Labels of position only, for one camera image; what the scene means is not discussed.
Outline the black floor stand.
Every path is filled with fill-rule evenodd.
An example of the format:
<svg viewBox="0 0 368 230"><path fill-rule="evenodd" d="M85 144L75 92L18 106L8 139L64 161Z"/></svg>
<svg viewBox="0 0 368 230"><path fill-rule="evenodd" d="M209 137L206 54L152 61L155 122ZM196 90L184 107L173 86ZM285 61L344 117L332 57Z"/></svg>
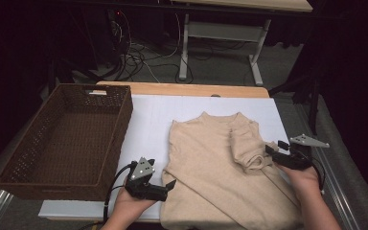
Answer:
<svg viewBox="0 0 368 230"><path fill-rule="evenodd" d="M294 80L287 80L268 91L270 97L286 91L292 91L292 101L295 104L303 104L308 102L310 104L308 113L308 126L312 134L317 134L316 118L318 112L320 83L316 76L306 75Z"/></svg>

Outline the long aluminium rail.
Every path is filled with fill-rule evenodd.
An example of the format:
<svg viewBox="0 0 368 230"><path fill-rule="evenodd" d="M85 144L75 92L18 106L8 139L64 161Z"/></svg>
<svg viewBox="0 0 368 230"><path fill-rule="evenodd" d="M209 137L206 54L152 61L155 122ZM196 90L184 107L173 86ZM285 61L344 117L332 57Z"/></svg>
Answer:
<svg viewBox="0 0 368 230"><path fill-rule="evenodd" d="M327 121L327 112L320 110L315 121L315 131L309 126L309 107L296 104L295 109L301 120L300 132L328 143L328 148L315 148L313 155L325 169L326 180L324 197L340 222L343 230L360 230L359 218L355 213L354 188L356 183L349 181L350 176L357 175L356 167L335 131L334 125Z"/></svg>

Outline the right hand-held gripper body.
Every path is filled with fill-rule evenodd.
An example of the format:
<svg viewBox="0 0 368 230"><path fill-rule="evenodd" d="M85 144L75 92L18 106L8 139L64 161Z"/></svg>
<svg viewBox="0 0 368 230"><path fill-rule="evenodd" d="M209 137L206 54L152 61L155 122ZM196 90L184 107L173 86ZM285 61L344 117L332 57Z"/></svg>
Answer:
<svg viewBox="0 0 368 230"><path fill-rule="evenodd" d="M288 144L288 154L278 151L279 154L273 157L273 161L292 170L300 171L312 166L311 152L313 148L328 148L330 146L329 143L321 142L305 134L290 137Z"/></svg>

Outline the brown woven basket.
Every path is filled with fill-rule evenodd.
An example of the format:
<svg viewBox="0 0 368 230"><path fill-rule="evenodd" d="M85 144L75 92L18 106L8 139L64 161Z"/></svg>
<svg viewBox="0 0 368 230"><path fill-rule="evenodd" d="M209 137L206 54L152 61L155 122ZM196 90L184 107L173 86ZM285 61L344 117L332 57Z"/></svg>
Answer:
<svg viewBox="0 0 368 230"><path fill-rule="evenodd" d="M104 201L132 110L127 85L58 85L1 172L0 189L22 199Z"/></svg>

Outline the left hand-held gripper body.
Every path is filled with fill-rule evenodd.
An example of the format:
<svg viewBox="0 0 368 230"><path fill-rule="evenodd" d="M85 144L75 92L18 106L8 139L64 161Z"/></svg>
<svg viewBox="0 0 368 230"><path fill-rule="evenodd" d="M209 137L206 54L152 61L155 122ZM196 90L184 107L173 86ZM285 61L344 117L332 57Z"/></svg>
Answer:
<svg viewBox="0 0 368 230"><path fill-rule="evenodd" d="M145 157L141 157L138 162L132 163L132 170L127 176L125 189L135 198L165 201L168 197L165 187L150 183L154 173L154 167Z"/></svg>

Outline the black computer tower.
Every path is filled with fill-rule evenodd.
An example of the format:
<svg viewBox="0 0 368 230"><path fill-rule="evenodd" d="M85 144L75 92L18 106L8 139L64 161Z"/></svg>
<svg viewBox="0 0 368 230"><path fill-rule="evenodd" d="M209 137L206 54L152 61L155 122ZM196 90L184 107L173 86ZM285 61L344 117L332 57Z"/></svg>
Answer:
<svg viewBox="0 0 368 230"><path fill-rule="evenodd" d="M131 43L130 27L126 15L121 10L107 11L113 49L120 55L127 55Z"/></svg>

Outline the person's right hand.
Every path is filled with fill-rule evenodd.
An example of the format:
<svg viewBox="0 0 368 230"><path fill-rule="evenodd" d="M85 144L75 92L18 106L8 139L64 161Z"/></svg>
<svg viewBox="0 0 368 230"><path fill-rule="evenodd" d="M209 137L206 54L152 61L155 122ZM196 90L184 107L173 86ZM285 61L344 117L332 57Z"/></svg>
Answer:
<svg viewBox="0 0 368 230"><path fill-rule="evenodd" d="M313 167L305 170L292 170L285 166L276 164L289 178L294 190L299 194L319 192L318 174Z"/></svg>

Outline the person's left hand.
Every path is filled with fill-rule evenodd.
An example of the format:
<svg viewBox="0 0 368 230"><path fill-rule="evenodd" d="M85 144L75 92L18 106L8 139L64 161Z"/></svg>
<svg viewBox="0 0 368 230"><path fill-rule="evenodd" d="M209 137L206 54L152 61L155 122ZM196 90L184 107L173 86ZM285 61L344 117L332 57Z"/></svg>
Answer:
<svg viewBox="0 0 368 230"><path fill-rule="evenodd" d="M131 222L132 224L155 203L155 200L132 197L125 188L122 188L118 192L113 212L108 220L112 222Z"/></svg>

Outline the desk with white metal legs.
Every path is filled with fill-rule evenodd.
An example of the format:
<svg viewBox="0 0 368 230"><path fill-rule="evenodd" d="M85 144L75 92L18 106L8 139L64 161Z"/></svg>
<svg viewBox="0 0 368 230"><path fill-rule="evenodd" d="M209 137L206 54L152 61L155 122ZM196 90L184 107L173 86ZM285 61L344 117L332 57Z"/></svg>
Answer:
<svg viewBox="0 0 368 230"><path fill-rule="evenodd" d="M185 3L188 7L204 5L211 7L231 7L239 10L263 10L264 12L312 12L313 7L308 0L173 0L175 3ZM188 13L183 22L182 54L180 60L178 78L181 81L187 79L188 65L188 41L190 37L211 38L218 40L232 40L254 42L255 51L248 57L254 82L257 86L263 86L263 79L258 66L258 58L263 49L266 35L271 20L265 19L262 25L241 25L228 22L223 19L220 22L194 20Z"/></svg>

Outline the beige knit sweater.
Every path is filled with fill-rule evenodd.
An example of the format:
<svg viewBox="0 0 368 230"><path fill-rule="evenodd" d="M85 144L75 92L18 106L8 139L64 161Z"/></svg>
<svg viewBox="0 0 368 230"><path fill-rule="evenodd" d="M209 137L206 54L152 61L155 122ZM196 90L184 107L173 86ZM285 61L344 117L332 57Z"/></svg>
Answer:
<svg viewBox="0 0 368 230"><path fill-rule="evenodd" d="M265 147L259 124L240 113L202 113L172 123L169 163L176 181L162 205L168 230L298 230L300 204Z"/></svg>

